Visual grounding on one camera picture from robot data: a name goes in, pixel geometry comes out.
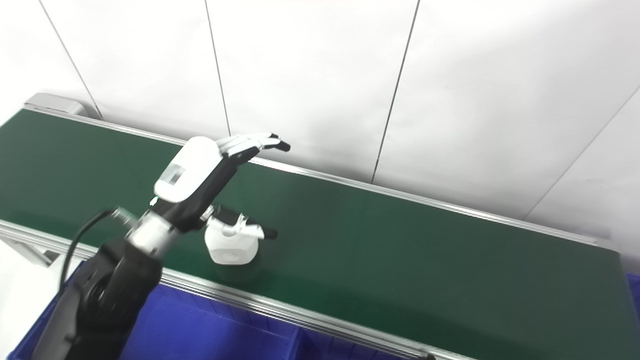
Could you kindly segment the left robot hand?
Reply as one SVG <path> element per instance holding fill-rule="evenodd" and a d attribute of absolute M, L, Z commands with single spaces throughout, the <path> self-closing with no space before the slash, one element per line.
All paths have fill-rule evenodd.
<path fill-rule="evenodd" d="M 270 149 L 289 152 L 291 145 L 271 132 L 190 138 L 155 182 L 151 210 L 180 233 L 200 230 L 202 215 L 238 168 Z"/>

